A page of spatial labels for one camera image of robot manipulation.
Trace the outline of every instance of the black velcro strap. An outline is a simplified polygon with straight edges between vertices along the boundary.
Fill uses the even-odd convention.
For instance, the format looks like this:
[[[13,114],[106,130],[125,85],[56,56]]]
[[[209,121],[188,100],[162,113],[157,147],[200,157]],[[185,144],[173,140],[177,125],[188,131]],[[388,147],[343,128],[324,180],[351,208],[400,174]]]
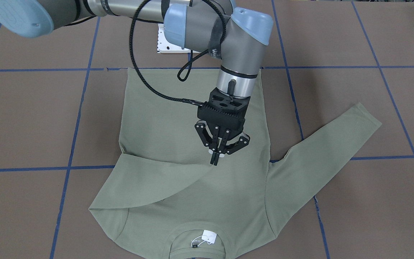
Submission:
[[[223,23],[221,19],[217,18],[210,34],[210,41],[208,42],[208,52],[212,58],[221,59],[221,36],[223,34]]]
[[[166,17],[167,9],[169,9],[170,0],[161,0],[162,19]]]
[[[87,0],[82,0],[82,3],[84,4],[84,7],[86,8],[86,10],[92,15],[92,16],[96,16],[95,13],[92,12],[90,6],[89,6],[89,2]]]
[[[242,77],[242,78],[248,78],[248,79],[253,79],[253,78],[257,78],[258,75],[248,75],[248,74],[242,74],[239,72],[234,72],[233,70],[229,70],[227,68],[225,68],[224,66],[220,66],[220,69],[230,75],[233,75],[235,77]]]
[[[110,9],[110,5],[108,4],[108,0],[100,0],[100,2],[102,3],[102,7],[103,10],[105,10],[105,13],[108,15],[114,15],[114,16],[119,16],[119,15],[115,15],[111,9]]]
[[[79,15],[81,15],[81,3],[79,0],[74,0],[76,3],[76,17],[74,17],[73,21],[77,21],[79,18]]]

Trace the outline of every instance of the neckline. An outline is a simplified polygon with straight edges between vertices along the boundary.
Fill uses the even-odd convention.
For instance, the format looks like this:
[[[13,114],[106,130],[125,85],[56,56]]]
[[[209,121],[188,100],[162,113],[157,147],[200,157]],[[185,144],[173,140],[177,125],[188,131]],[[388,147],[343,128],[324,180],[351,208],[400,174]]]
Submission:
[[[189,223],[184,223],[181,224],[179,226],[177,226],[176,228],[173,229],[173,231],[169,234],[166,244],[164,246],[163,252],[162,252],[162,258],[165,259],[169,259],[170,258],[170,249],[171,246],[175,240],[175,238],[177,238],[178,235],[180,235],[181,233],[185,232],[185,231],[191,231],[191,230],[209,230],[209,231],[213,231],[215,233],[217,233],[221,240],[223,241],[223,244],[225,246],[225,259],[233,259],[232,256],[232,246],[230,243],[230,239],[228,238],[227,234],[225,233],[225,231],[223,231],[219,226],[213,224],[213,223],[208,223],[208,222],[204,222],[204,221],[195,221],[195,222],[189,222]],[[202,255],[206,255],[206,253],[210,253],[212,255],[217,255],[220,256],[220,254],[218,254],[219,252],[217,250],[214,249],[208,249],[208,248],[203,248],[200,249],[200,247],[197,250],[188,248],[186,250],[186,252],[182,252],[182,254],[193,254],[193,253],[199,253],[201,255],[195,255],[195,256],[190,256],[190,257],[202,257]]]

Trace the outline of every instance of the white metal plate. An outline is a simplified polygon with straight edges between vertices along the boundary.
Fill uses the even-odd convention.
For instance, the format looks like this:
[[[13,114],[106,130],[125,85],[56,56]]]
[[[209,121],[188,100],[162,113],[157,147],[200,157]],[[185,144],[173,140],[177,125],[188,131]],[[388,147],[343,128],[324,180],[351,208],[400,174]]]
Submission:
[[[158,53],[189,53],[190,49],[182,49],[180,46],[171,44],[164,36],[164,25],[158,24],[157,32],[157,52]]]

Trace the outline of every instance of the clothing label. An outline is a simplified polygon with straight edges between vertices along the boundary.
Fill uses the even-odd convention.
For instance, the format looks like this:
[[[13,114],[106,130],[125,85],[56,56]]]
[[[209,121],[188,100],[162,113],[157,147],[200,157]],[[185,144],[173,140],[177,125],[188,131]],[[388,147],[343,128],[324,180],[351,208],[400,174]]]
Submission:
[[[215,239],[217,239],[217,233],[212,232],[212,231],[204,231],[204,233],[202,233],[202,240],[205,240],[211,244],[215,243]]]

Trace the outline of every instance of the shirt sleeve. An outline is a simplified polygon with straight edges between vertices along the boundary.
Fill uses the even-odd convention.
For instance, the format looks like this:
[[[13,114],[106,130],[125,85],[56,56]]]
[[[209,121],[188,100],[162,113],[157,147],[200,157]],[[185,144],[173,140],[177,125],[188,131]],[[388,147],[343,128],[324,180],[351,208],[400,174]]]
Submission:
[[[332,179],[381,126],[358,103],[269,165],[266,211],[274,233]]]

